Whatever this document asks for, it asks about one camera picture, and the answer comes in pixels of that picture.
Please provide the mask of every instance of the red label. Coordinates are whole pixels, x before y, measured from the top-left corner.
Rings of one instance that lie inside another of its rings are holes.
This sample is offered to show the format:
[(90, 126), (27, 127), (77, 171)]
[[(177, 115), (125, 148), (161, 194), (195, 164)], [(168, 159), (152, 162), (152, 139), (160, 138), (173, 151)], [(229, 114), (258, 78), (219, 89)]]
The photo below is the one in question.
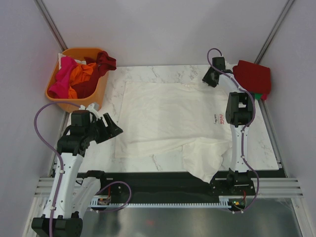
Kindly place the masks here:
[(219, 115), (220, 124), (224, 124), (224, 115)]

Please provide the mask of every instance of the floor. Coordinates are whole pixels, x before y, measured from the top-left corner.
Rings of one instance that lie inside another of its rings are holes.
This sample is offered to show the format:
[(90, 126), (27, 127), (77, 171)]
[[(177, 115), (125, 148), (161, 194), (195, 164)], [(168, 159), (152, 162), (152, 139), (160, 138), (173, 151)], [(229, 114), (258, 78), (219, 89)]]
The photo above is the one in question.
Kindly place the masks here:
[(87, 211), (82, 237), (301, 237), (291, 200), (256, 200), (244, 214), (220, 209)]

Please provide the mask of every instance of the marble table surface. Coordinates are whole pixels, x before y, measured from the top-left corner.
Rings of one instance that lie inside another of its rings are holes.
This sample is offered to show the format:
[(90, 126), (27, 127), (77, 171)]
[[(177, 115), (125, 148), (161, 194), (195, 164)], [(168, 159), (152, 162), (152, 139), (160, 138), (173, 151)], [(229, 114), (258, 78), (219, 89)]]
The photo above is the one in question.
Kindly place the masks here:
[[(208, 68), (208, 65), (118, 67), (115, 71), (109, 72), (103, 105), (99, 113), (109, 113), (113, 121), (118, 123), (127, 81), (188, 83), (193, 79), (202, 80)], [(248, 146), (249, 149), (255, 151), (256, 156), (249, 157), (248, 162), (256, 170), (276, 170), (278, 169), (276, 157), (258, 103), (256, 103), (256, 108), (257, 125), (249, 132), (249, 136), (253, 136), (255, 142)], [(220, 170), (227, 170), (227, 167), (227, 165), (222, 165)], [(181, 147), (146, 157), (115, 158), (115, 139), (98, 145), (91, 142), (79, 172), (93, 169), (106, 172), (185, 171), (182, 168)]]

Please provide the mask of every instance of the red cloth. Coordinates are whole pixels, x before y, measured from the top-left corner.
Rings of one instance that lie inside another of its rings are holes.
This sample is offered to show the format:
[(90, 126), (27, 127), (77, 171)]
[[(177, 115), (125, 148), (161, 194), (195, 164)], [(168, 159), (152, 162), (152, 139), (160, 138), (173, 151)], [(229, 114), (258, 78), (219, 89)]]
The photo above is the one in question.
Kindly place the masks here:
[(258, 94), (269, 94), (271, 91), (270, 68), (240, 60), (233, 67), (238, 83), (246, 90)]
[(61, 69), (56, 73), (56, 82), (51, 85), (48, 91), (53, 94), (54, 98), (68, 99), (69, 78), (77, 63), (68, 56), (62, 57), (60, 61)]
[(101, 51), (98, 53), (97, 60), (85, 57), (87, 64), (96, 63), (97, 67), (93, 70), (89, 81), (73, 85), (72, 88), (77, 92), (78, 99), (89, 97), (95, 91), (98, 80), (104, 76), (109, 70), (114, 71), (117, 67), (117, 61), (115, 58), (111, 58), (107, 52)]

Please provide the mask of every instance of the clothing pile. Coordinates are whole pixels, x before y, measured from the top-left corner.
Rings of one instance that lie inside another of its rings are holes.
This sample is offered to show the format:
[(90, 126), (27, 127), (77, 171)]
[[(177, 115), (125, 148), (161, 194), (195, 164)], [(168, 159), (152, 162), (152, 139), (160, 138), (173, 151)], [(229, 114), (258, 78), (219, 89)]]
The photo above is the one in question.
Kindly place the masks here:
[(95, 91), (100, 77), (109, 70), (116, 69), (116, 59), (107, 52), (101, 51), (97, 59), (84, 57), (85, 61), (75, 60), (69, 56), (58, 54), (59, 71), (56, 82), (49, 92), (58, 99), (82, 99)]

